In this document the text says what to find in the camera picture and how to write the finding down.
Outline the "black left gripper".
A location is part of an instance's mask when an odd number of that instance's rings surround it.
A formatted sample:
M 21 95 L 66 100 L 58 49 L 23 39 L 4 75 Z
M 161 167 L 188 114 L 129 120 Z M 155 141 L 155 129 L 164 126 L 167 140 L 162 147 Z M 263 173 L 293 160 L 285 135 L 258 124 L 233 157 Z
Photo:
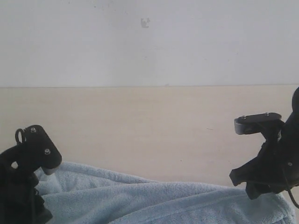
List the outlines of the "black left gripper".
M 39 182 L 36 175 L 25 168 L 25 149 L 20 144 L 0 154 L 2 224 L 47 224 L 53 218 L 35 189 Z

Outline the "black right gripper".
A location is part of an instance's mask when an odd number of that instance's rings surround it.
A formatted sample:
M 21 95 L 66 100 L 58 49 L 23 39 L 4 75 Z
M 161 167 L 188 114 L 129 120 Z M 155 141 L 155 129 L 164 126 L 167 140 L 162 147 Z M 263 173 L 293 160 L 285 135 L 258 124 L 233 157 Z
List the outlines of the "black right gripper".
M 299 90 L 292 96 L 292 112 L 280 130 L 262 133 L 266 142 L 254 158 L 229 177 L 234 186 L 246 182 L 250 200 L 262 194 L 289 191 L 299 184 Z

